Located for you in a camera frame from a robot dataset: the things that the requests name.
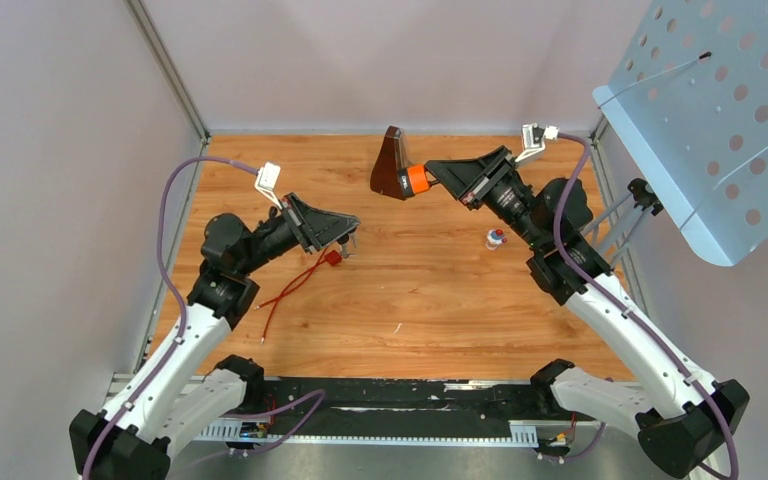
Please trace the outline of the orange black padlock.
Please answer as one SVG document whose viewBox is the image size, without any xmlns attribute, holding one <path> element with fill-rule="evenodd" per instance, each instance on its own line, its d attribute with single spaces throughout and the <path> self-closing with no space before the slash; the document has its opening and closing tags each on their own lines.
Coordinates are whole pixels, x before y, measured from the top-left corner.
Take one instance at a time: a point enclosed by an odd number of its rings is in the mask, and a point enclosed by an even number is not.
<svg viewBox="0 0 768 480">
<path fill-rule="evenodd" d="M 427 176 L 427 170 L 423 165 L 412 165 L 399 169 L 396 172 L 396 183 L 398 198 L 401 200 L 425 193 L 432 187 Z"/>
</svg>

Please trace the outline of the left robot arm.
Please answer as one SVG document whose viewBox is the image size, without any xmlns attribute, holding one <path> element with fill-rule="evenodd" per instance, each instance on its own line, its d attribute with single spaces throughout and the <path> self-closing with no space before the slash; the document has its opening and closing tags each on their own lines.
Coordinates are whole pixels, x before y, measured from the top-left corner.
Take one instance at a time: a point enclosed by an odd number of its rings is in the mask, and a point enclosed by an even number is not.
<svg viewBox="0 0 768 480">
<path fill-rule="evenodd" d="M 252 274 L 295 247 L 322 251 L 346 243 L 358 217 L 322 210 L 290 193 L 249 228 L 222 213 L 204 228 L 199 274 L 187 295 L 175 292 L 180 315 L 149 360 L 99 412 L 80 411 L 69 436 L 83 479 L 164 479 L 173 459 L 210 424 L 266 400 L 264 370 L 230 355 L 188 394 L 182 392 L 207 355 L 249 311 L 260 287 Z"/>
</svg>

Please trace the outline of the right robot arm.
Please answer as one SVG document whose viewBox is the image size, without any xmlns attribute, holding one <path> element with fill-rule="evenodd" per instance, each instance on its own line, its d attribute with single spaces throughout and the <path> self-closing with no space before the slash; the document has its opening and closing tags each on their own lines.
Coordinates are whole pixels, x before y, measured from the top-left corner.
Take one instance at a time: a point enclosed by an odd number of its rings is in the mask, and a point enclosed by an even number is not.
<svg viewBox="0 0 768 480">
<path fill-rule="evenodd" d="M 707 470 L 709 457 L 725 450 L 727 475 L 738 477 L 734 436 L 748 392 L 693 362 L 629 297 L 582 234 L 592 213 L 577 177 L 534 191 L 503 147 L 475 159 L 429 161 L 425 171 L 465 207 L 489 209 L 523 239 L 532 251 L 534 281 L 589 325 L 640 386 L 632 391 L 556 360 L 539 371 L 541 382 L 530 392 L 537 413 L 552 418 L 568 410 L 614 427 L 678 479 Z"/>
</svg>

